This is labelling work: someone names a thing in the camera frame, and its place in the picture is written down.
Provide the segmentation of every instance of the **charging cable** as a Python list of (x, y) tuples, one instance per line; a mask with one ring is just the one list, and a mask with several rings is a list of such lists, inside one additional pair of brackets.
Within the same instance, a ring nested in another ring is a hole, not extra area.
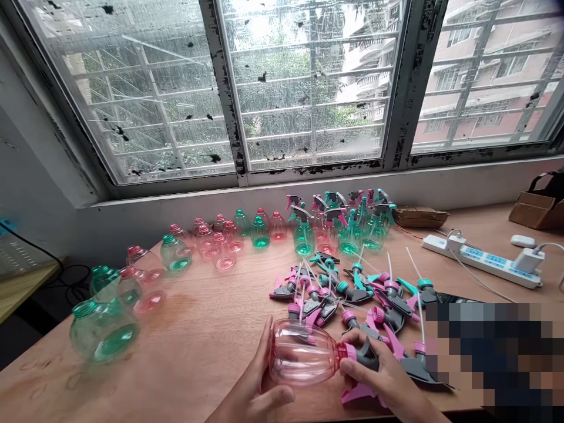
[[(458, 232), (459, 237), (462, 236), (462, 231), (460, 231), (460, 229), (453, 229), (453, 230), (451, 230), (451, 231), (448, 233), (448, 235), (446, 236), (446, 239), (447, 239), (447, 240), (451, 237), (451, 235), (452, 235), (453, 232)], [(470, 276), (472, 276), (476, 281), (478, 281), (478, 283), (479, 283), (481, 286), (483, 286), (484, 288), (486, 288), (488, 291), (493, 292), (493, 293), (496, 294), (498, 297), (502, 297), (502, 298), (508, 300), (510, 303), (518, 304), (517, 301), (515, 301), (515, 300), (513, 300), (513, 299), (511, 299), (511, 298), (509, 298), (509, 297), (507, 297), (507, 296), (505, 296), (505, 295), (503, 295), (503, 294), (500, 293), (500, 292), (497, 292), (495, 289), (493, 289), (493, 288), (491, 288), (490, 286), (486, 285), (486, 284), (485, 284), (484, 282), (482, 282), (474, 273), (472, 273), (472, 272), (470, 271), (470, 269), (467, 268), (467, 267), (464, 265), (463, 262), (460, 261), (460, 259), (456, 256), (455, 253), (453, 253), (453, 252), (451, 251), (451, 254), (452, 254), (452, 256), (455, 258), (455, 260), (470, 274)]]
[[(564, 251), (564, 247), (561, 246), (560, 244), (556, 244), (556, 243), (544, 243), (544, 244), (541, 244), (541, 245), (537, 246), (537, 247), (533, 250), (532, 254), (538, 255), (539, 252), (540, 252), (544, 247), (546, 247), (547, 245), (554, 245), (555, 247), (558, 247), (558, 248), (562, 249), (562, 251)], [(564, 284), (564, 272), (562, 273), (562, 278), (560, 279), (560, 283), (558, 284), (558, 289), (560, 290), (560, 292), (563, 292), (563, 293), (564, 293), (564, 291), (562, 290), (562, 285), (563, 285), (563, 284)]]

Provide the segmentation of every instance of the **transparent plastic bottle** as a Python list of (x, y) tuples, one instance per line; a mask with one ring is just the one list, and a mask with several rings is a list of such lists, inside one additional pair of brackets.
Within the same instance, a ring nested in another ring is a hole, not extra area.
[(197, 217), (194, 219), (194, 227), (192, 228), (192, 236), (197, 236), (200, 226), (206, 224), (201, 217)]
[(198, 253), (204, 259), (209, 259), (214, 253), (213, 232), (208, 225), (200, 225), (198, 235), (196, 236), (196, 245)]
[(163, 236), (160, 256), (164, 266), (170, 271), (180, 271), (192, 263), (192, 254), (186, 244), (168, 234)]
[(337, 344), (317, 326), (277, 320), (270, 337), (270, 377), (278, 384), (295, 387), (324, 382), (339, 370), (341, 359), (353, 353), (350, 348)]
[(158, 258), (154, 252), (139, 246), (130, 246), (127, 248), (127, 259), (125, 262), (128, 266), (146, 271), (157, 271), (163, 267), (160, 258)]
[(270, 220), (268, 219), (268, 214), (266, 214), (266, 212), (264, 211), (264, 209), (262, 207), (259, 207), (257, 209), (256, 216), (260, 216), (263, 219), (263, 222), (266, 225), (266, 227), (268, 227), (270, 225)]
[(118, 295), (118, 284), (121, 279), (118, 269), (108, 266), (96, 266), (92, 269), (90, 295), (99, 303), (108, 303)]
[(259, 249), (266, 248), (270, 244), (270, 233), (260, 216), (254, 218), (251, 226), (251, 241)]
[(272, 241), (284, 241), (288, 237), (288, 227), (286, 221), (278, 211), (272, 214), (270, 219), (270, 238)]
[(223, 236), (231, 243), (233, 251), (241, 251), (244, 248), (245, 243), (243, 241), (241, 231), (237, 226), (235, 226), (232, 220), (227, 220), (225, 222)]
[(225, 219), (223, 218), (222, 214), (218, 214), (217, 215), (217, 219), (213, 224), (213, 232), (223, 232), (223, 230), (225, 229)]
[(233, 250), (233, 245), (225, 239), (221, 232), (213, 235), (213, 245), (215, 246), (212, 254), (212, 264), (218, 270), (232, 268), (237, 262), (237, 254)]
[(184, 244), (186, 244), (186, 247), (188, 247), (190, 252), (193, 252), (196, 249), (196, 246), (194, 245), (194, 241), (192, 239), (191, 232), (187, 231), (184, 228), (181, 228), (176, 223), (170, 225), (170, 234), (174, 238), (176, 238), (176, 239), (182, 241)]
[(117, 297), (135, 314), (148, 313), (164, 302), (166, 294), (161, 277), (133, 266), (124, 267), (119, 274), (122, 278), (117, 285)]
[(104, 362), (126, 351), (137, 338), (139, 322), (116, 298), (109, 303), (86, 300), (72, 309), (70, 344), (89, 362)]
[(246, 214), (243, 213), (241, 209), (235, 212), (235, 217), (233, 218), (233, 223), (241, 231), (242, 237), (248, 237), (251, 235), (251, 222)]

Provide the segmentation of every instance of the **wooden desk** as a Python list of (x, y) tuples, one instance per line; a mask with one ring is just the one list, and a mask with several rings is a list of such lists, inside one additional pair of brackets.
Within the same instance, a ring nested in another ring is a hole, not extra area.
[[(562, 243), (563, 236), (527, 229), (507, 221), (511, 206), (457, 211), (448, 227), (464, 232), (472, 244), (504, 257), (519, 249), (509, 243), (514, 234), (532, 236), (538, 242)], [(417, 231), (425, 234), (428, 231)], [(405, 252), (409, 246), (423, 275), (438, 291), (486, 302), (502, 299), (479, 286), (455, 261), (420, 247), (420, 241), (392, 230), (384, 253), (366, 254), (367, 260), (385, 270), (389, 251), (394, 275), (416, 281), (417, 275)], [(153, 251), (158, 254), (158, 246)], [(564, 301), (557, 288), (564, 254), (546, 250), (542, 264), (544, 286), (530, 291), (475, 270), (483, 281), (509, 294), (516, 301), (543, 303)], [(341, 258), (339, 268), (351, 260)], [(142, 321), (135, 345), (121, 359), (94, 367), (84, 365), (71, 350), (68, 331), (71, 318), (0, 372), (0, 409), (10, 423), (31, 420), (81, 423), (200, 422), (220, 403), (253, 356), (264, 322), (286, 318), (286, 303), (269, 299), (276, 275), (286, 276), (291, 264), (299, 263), (291, 237), (272, 244), (265, 252), (252, 251), (247, 243), (235, 268), (220, 274), (196, 257), (185, 275), (167, 281), (169, 298), (155, 315)], [(344, 330), (338, 316), (327, 327), (339, 338)], [(400, 340), (411, 352), (419, 332), (406, 323)], [(384, 415), (377, 401), (358, 401), (343, 407), (343, 381), (329, 381), (298, 390), (296, 403), (279, 410), (278, 421), (331, 421)], [(427, 392), (442, 411), (475, 408), (456, 392)]]

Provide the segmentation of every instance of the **cable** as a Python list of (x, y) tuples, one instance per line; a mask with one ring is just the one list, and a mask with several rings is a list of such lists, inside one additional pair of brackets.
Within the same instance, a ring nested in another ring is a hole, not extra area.
[[(533, 250), (533, 254), (538, 254), (539, 251), (541, 251), (544, 247), (546, 247), (547, 245), (554, 245), (556, 247), (559, 247), (560, 249), (562, 249), (564, 251), (564, 247), (561, 246), (560, 244), (556, 244), (556, 243), (544, 243), (541, 244), (539, 246), (536, 246), (535, 249)], [(558, 289), (560, 290), (560, 292), (564, 291), (562, 290), (562, 285), (564, 284), (564, 272), (562, 273), (562, 278), (560, 279), (560, 283), (558, 284)]]
[[(462, 236), (462, 231), (460, 231), (460, 229), (453, 229), (453, 230), (451, 230), (451, 231), (448, 233), (448, 235), (446, 236), (446, 240), (447, 240), (447, 241), (448, 241), (448, 239), (451, 237), (451, 235), (452, 235), (453, 232), (458, 232), (458, 233), (460, 234), (460, 236)], [(470, 276), (472, 276), (476, 281), (478, 281), (478, 283), (479, 283), (481, 286), (483, 286), (484, 288), (486, 288), (488, 291), (493, 292), (493, 293), (496, 294), (497, 296), (502, 297), (502, 298), (508, 300), (510, 303), (518, 304), (517, 301), (515, 301), (515, 300), (513, 300), (513, 299), (511, 299), (511, 298), (509, 298), (509, 297), (506, 297), (506, 296), (503, 295), (502, 293), (497, 292), (495, 289), (490, 288), (488, 285), (486, 285), (484, 282), (482, 282), (474, 273), (472, 273), (472, 272), (470, 271), (469, 268), (467, 268), (467, 267), (464, 265), (463, 262), (460, 261), (460, 259), (456, 256), (455, 253), (453, 253), (451, 250), (449, 250), (449, 251), (451, 252), (452, 256), (456, 259), (456, 261), (470, 274)]]
[[(23, 242), (32, 246), (33, 248), (41, 251), (42, 253), (46, 254), (47, 256), (51, 257), (53, 260), (55, 260), (57, 262), (57, 265), (59, 266), (59, 274), (56, 276), (56, 279), (54, 279), (53, 282), (58, 282), (59, 284), (55, 284), (55, 283), (51, 282), (51, 283), (48, 283), (46, 286), (41, 287), (41, 289), (66, 288), (65, 300), (70, 307), (73, 307), (76, 303), (76, 302), (73, 303), (73, 301), (71, 301), (71, 298), (69, 297), (70, 294), (73, 294), (74, 297), (75, 297), (75, 300), (78, 301), (78, 302), (85, 301), (85, 300), (88, 299), (88, 297), (90, 296), (90, 290), (88, 289), (88, 284), (85, 284), (85, 281), (90, 276), (90, 267), (88, 267), (84, 264), (73, 264), (71, 266), (65, 267), (63, 262), (59, 259), (59, 257), (54, 256), (53, 254), (51, 254), (47, 250), (39, 247), (38, 245), (34, 244), (33, 242), (28, 241), (26, 238), (24, 238), (21, 235), (15, 233), (8, 226), (4, 225), (1, 221), (0, 221), (0, 226), (3, 229), (5, 229), (7, 232), (10, 232), (16, 238), (22, 240)], [(65, 281), (63, 279), (63, 275), (65, 274), (65, 272), (67, 270), (69, 270), (70, 268), (74, 268), (74, 267), (85, 268), (86, 269), (86, 275), (84, 275), (83, 277), (79, 278), (78, 280), (76, 280), (74, 282)]]

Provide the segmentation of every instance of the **finger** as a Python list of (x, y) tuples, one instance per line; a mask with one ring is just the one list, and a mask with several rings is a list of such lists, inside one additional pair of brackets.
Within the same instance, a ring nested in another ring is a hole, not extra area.
[(376, 392), (379, 390), (381, 383), (380, 375), (377, 372), (349, 358), (341, 360), (341, 369), (357, 382), (372, 388)]
[(295, 400), (296, 395), (292, 388), (286, 385), (278, 385), (252, 400), (251, 414), (254, 416), (264, 416), (274, 411), (276, 408), (294, 402)]

